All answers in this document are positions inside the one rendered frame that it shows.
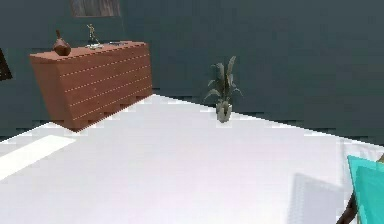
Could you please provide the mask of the turquoise chair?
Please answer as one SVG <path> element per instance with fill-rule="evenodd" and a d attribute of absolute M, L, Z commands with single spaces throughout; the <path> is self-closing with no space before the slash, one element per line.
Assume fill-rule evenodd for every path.
<path fill-rule="evenodd" d="M 384 155 L 377 161 L 348 156 L 353 192 L 336 224 L 384 224 Z"/>

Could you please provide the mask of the framed wall picture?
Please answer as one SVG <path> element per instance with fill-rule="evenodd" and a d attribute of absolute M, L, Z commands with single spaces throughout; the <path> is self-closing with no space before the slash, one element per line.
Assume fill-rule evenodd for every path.
<path fill-rule="evenodd" d="M 70 0 L 75 17 L 119 17 L 120 0 Z"/>

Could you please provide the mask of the green house plant in pot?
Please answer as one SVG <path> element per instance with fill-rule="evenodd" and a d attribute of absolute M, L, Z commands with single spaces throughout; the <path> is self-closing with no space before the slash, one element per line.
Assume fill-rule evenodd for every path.
<path fill-rule="evenodd" d="M 233 67 L 235 62 L 236 57 L 232 56 L 227 65 L 224 65 L 222 62 L 212 64 L 215 78 L 208 81 L 207 86 L 212 86 L 212 88 L 204 97 L 204 99 L 208 99 L 212 95 L 217 97 L 215 103 L 216 117 L 221 123 L 226 123 L 230 119 L 233 93 L 238 92 L 240 95 L 243 95 L 242 91 L 234 82 Z"/>

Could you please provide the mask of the brown round vase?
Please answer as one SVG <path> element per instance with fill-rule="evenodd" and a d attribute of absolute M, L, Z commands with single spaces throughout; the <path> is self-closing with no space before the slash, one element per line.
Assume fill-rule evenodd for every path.
<path fill-rule="evenodd" d="M 62 39 L 60 31 L 56 31 L 56 42 L 53 45 L 53 50 L 59 55 L 59 56 L 68 56 L 71 52 L 70 45 Z"/>

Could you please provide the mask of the brown wooden chest of drawers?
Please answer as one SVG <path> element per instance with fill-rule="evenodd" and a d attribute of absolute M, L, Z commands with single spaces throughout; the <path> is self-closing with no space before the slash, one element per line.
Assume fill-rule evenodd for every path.
<path fill-rule="evenodd" d="M 152 95 L 150 50 L 144 42 L 29 58 L 51 121 L 75 132 Z"/>

